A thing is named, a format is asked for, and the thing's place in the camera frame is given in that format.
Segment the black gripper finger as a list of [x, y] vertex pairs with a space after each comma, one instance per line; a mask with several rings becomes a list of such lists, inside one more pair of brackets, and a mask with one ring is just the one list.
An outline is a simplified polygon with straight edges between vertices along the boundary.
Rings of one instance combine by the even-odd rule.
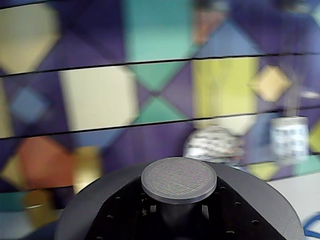
[[195, 204], [180, 231], [188, 240], [282, 240], [283, 236], [221, 178]]
[[99, 209], [88, 240], [172, 240], [160, 203], [149, 197], [137, 177], [110, 196]]

